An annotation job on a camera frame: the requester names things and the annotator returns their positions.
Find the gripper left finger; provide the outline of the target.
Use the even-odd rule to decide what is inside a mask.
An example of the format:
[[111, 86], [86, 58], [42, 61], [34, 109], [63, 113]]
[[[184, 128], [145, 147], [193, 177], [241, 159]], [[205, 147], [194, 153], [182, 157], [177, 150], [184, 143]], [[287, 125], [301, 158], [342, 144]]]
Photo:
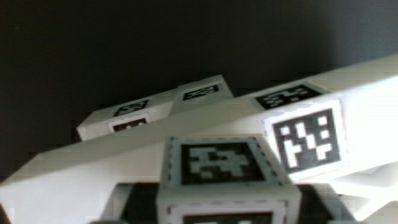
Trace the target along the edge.
[[129, 200], [136, 185], [120, 183], [114, 187], [100, 218], [88, 224], [129, 224], [123, 213], [127, 210]]

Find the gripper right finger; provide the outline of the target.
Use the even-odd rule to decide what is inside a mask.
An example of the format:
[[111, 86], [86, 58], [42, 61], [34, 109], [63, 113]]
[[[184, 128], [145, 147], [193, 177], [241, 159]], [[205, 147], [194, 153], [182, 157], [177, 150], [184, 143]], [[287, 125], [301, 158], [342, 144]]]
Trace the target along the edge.
[[329, 184], [299, 184], [303, 193], [297, 224], [363, 224]]

